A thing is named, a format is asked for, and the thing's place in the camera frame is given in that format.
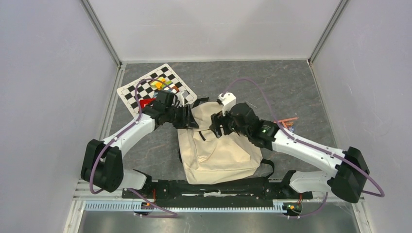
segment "red object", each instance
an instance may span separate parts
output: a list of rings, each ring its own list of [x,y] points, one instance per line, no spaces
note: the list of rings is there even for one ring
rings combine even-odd
[[[148,103],[154,101],[156,98],[139,100],[140,105],[144,108]]]

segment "floor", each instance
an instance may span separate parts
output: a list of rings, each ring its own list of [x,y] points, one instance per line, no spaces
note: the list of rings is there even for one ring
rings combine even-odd
[[[160,63],[128,64],[122,85],[159,67]],[[236,62],[190,62],[169,63],[172,69],[197,94],[199,98],[217,96],[236,78],[250,77],[271,102],[279,119],[299,117],[295,133],[315,142],[335,146],[315,80],[306,61],[236,61]],[[268,107],[259,91],[249,83],[238,83],[230,90],[237,103],[246,102],[256,115],[271,119]],[[111,133],[115,133],[132,119],[132,115],[118,99]],[[154,179],[185,179],[178,158],[177,131],[165,124],[140,140],[123,159],[125,168],[137,169]],[[281,179],[288,170],[316,171],[292,156],[262,150],[263,157],[275,164],[271,179]],[[269,166],[261,166],[254,176],[268,174]]]
[[[319,206],[305,203],[304,213]],[[180,213],[178,219],[142,219],[130,212],[86,211],[79,233],[358,233],[349,203],[328,203],[314,216],[287,220],[268,213]]]

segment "black and white checkered pattern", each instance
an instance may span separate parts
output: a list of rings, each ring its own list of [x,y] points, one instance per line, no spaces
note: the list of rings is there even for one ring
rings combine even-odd
[[[142,79],[156,79],[158,77],[165,78],[166,82],[172,81],[170,87],[176,86],[179,89],[179,92],[183,93],[186,102],[191,104],[197,99],[197,95],[180,79],[180,77],[172,70],[172,68],[168,64],[164,64],[159,68],[152,70],[148,74],[134,80],[133,82],[117,89],[117,94],[133,116],[136,116],[138,113],[138,105],[135,98],[135,88],[137,83]],[[137,97],[139,100],[156,97],[158,90],[156,88],[152,88],[150,86],[150,82],[151,81],[144,81],[137,88]]]

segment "white wall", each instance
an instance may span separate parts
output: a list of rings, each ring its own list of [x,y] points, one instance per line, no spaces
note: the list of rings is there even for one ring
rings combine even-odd
[[[411,230],[411,12],[410,0],[350,1],[314,61],[339,146],[359,148],[386,192],[365,196],[379,233]]]
[[[0,232],[63,230],[115,75],[80,1],[1,1]]]
[[[120,59],[307,59],[339,0],[90,0]]]

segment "canvas bag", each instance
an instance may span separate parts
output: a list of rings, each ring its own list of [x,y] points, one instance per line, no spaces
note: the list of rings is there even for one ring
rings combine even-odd
[[[177,131],[189,184],[215,184],[242,179],[253,175],[261,162],[274,167],[272,161],[263,159],[260,148],[249,142],[247,137],[231,133],[217,138],[209,129],[210,116],[220,112],[222,106],[215,101],[198,104],[199,101],[194,103],[192,115],[199,128]]]

